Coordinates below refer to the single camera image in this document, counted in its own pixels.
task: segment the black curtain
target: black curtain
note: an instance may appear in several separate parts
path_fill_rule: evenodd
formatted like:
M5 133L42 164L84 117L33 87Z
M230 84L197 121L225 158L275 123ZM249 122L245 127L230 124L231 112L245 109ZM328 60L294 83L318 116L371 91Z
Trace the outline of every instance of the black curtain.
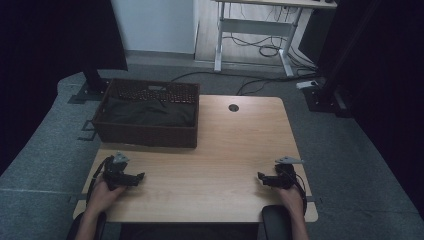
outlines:
M375 2L376 10L365 16ZM337 10L318 65L349 91L352 115L424 216L424 2L358 0L361 9L345 3ZM368 24L335 70L339 52L364 17L370 17Z
M127 64L110 0L2 1L0 39L3 172L50 110L58 81Z

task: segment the gray carpet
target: gray carpet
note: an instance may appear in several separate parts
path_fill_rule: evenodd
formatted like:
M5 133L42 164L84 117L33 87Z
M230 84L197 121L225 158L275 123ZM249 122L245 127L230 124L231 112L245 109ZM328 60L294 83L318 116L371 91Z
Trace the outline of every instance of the gray carpet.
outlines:
M209 69L130 65L129 72L101 71L106 78L169 81ZM228 70L232 74L277 77L276 73ZM235 95L250 78L192 75L179 82L201 84L201 94ZM58 97L26 147L0 178L0 239L64 239L92 165L98 137L83 132L99 102L68 104L84 82L82 74L63 79ZM353 119L313 113L296 82L269 83L257 96L280 97L290 119L305 170L317 200L319 219L308 223L311 239L424 239L424 223L378 151ZM245 92L258 89L250 85ZM118 239L108 224L103 239ZM264 239L260 229L258 239Z

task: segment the brown storage box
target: brown storage box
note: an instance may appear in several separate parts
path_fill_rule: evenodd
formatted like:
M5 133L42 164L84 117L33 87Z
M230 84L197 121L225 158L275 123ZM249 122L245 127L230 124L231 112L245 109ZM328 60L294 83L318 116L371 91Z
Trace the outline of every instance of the brown storage box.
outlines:
M158 99L161 102L192 104L193 127L143 126L102 121L110 97L129 102ZM114 79L93 118L103 142L127 143L152 147L195 148L199 116L199 84Z

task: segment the desk leg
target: desk leg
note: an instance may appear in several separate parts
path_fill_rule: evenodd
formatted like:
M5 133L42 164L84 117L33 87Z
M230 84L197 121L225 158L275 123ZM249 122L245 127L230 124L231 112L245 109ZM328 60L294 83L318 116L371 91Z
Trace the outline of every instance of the desk leg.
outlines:
M284 49L280 49L280 51L279 51L281 61L283 62L284 70L286 71L287 77L293 77L294 76L293 71L292 71L291 66L290 66L291 61L288 58L287 54L289 52L291 43L293 41L294 34L296 33L297 25L299 23L299 18L300 18L300 15L302 14L302 11L303 11L303 8L297 9L296 18L293 21L292 26L290 28L290 33L289 33L289 36L287 38L286 45L284 46Z
M225 3L221 3L221 13L219 16L219 29L218 29L218 45L216 45L215 49L215 72L221 72L221 61L222 61L222 25L224 22L224 9Z

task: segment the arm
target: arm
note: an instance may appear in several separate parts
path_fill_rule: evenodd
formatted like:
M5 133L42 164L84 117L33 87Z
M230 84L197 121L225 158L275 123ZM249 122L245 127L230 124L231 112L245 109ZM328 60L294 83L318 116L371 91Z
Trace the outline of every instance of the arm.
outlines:
M295 185L289 189L276 188L283 205L290 213L293 240L308 240L305 218L303 216L303 202L299 190Z
M125 189L125 187L118 187L115 190L110 191L106 182L103 180L103 177L97 177L93 193L91 194L87 209L81 219L75 239L92 240L96 232L99 214L106 211L116 201L119 195L125 191Z

